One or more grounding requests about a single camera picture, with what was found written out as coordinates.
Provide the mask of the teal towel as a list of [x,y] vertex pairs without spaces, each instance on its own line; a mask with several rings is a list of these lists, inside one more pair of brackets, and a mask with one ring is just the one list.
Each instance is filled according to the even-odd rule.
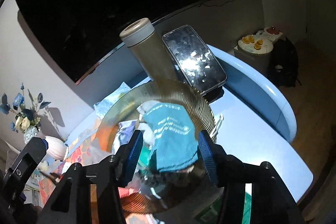
[[182,105],[158,102],[143,119],[154,134],[150,155],[159,173],[183,170],[198,160],[195,126]]

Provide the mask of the floral orange table mat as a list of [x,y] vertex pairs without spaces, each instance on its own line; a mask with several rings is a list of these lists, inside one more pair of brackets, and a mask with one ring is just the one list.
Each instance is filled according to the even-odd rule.
[[81,165],[91,165],[100,162],[108,155],[114,155],[117,151],[113,148],[113,142],[119,130],[118,125],[103,126],[95,124],[97,130],[89,135],[84,141],[75,139],[70,147],[75,150],[71,152],[64,161],[54,162],[54,166],[49,166],[49,170],[44,170],[44,178],[39,182],[39,192],[42,204],[45,205],[51,193],[56,187],[56,183],[60,181],[71,164],[79,162]]

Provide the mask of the green foil packet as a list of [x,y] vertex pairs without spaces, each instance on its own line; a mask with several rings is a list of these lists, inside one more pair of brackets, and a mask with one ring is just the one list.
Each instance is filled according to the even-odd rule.
[[197,223],[249,223],[251,195],[245,185],[229,183],[222,195],[195,216]]

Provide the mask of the brown thermos bottle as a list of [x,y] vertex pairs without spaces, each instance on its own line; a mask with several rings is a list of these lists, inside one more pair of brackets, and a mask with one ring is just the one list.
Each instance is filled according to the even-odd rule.
[[120,33],[120,39],[152,80],[178,79],[171,55],[148,18],[127,26]]

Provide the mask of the blue tissue pack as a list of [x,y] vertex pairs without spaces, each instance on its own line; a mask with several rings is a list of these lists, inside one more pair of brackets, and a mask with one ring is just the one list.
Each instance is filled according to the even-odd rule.
[[99,119],[103,119],[104,116],[110,110],[110,108],[130,90],[131,88],[126,83],[122,82],[121,85],[115,91],[106,96],[100,102],[94,104],[93,108],[95,110],[97,117]]

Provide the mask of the plate of orange slices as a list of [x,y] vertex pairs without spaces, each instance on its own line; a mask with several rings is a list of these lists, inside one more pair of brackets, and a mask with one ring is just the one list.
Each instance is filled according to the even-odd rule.
[[262,35],[247,35],[238,41],[238,49],[252,55],[266,55],[272,52],[273,43]]

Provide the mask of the black smartphone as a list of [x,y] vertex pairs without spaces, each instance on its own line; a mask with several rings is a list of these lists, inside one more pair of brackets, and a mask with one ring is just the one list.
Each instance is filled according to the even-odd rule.
[[202,95],[225,84],[225,70],[192,26],[170,31],[163,35],[162,41],[187,83]]

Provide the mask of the white ribbed vase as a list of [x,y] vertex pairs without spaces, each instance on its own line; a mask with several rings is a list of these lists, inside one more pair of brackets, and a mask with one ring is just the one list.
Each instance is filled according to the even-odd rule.
[[45,140],[48,143],[47,155],[60,161],[64,161],[67,158],[69,148],[66,143],[52,136],[46,136]]

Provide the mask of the amber ribbed glass bowl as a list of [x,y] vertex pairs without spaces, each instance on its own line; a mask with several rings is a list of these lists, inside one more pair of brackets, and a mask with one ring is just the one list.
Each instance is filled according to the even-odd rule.
[[102,119],[97,138],[103,151],[116,153],[132,133],[143,134],[143,148],[121,199],[129,213],[161,213],[194,194],[204,180],[198,134],[212,132],[215,118],[195,88],[174,80],[151,81],[125,93]]

